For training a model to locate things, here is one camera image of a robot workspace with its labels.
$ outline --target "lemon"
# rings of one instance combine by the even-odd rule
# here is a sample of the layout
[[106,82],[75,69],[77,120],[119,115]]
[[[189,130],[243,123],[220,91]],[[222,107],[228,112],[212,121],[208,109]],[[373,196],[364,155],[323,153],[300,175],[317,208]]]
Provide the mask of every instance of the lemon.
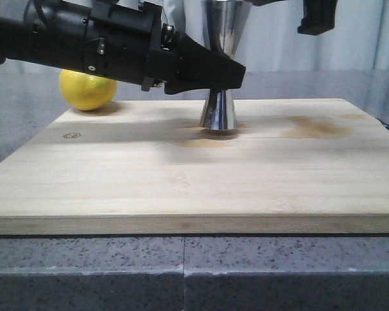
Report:
[[70,105],[86,111],[109,103],[117,91],[117,81],[65,69],[60,73],[59,86]]

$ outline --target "cutting board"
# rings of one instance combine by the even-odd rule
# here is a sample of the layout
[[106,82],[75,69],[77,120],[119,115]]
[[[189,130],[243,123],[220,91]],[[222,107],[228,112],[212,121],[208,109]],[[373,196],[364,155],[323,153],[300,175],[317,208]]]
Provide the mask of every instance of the cutting board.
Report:
[[389,132],[340,99],[70,109],[0,164],[0,235],[389,233]]

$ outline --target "black cable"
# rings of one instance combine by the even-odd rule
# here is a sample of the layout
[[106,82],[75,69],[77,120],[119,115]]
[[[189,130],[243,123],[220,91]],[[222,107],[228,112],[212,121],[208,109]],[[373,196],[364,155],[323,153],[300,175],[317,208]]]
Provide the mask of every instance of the black cable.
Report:
[[60,41],[66,43],[68,45],[74,45],[75,47],[81,47],[82,45],[87,45],[87,44],[90,44],[90,43],[93,43],[96,41],[100,41],[102,39],[101,37],[99,37],[99,38],[95,38],[95,39],[92,39],[89,41],[80,41],[80,40],[70,38],[68,36],[64,36],[63,34],[60,34],[58,29],[52,23],[49,22],[45,13],[43,12],[42,1],[43,0],[32,0],[34,8],[36,10],[36,13],[38,14],[40,21],[45,25],[45,27],[49,31],[51,31],[56,37],[58,37]]

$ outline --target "metal jigger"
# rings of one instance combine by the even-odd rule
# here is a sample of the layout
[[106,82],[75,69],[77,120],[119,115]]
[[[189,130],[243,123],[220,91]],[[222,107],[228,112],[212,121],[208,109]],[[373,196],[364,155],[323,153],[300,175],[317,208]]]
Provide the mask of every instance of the metal jigger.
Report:
[[[214,52],[235,56],[252,4],[243,0],[202,0],[204,40]],[[200,125],[210,130],[235,130],[237,119],[230,89],[211,89]]]

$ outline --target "gray countertop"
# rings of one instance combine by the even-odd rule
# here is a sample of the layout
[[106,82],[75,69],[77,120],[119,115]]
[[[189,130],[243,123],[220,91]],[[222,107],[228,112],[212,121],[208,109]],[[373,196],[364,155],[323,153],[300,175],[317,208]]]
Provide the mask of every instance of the gray countertop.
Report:
[[[69,106],[0,75],[0,162]],[[203,99],[119,84],[117,100]],[[389,124],[389,71],[250,73],[235,98],[344,98]],[[389,310],[389,236],[0,236],[0,310]]]

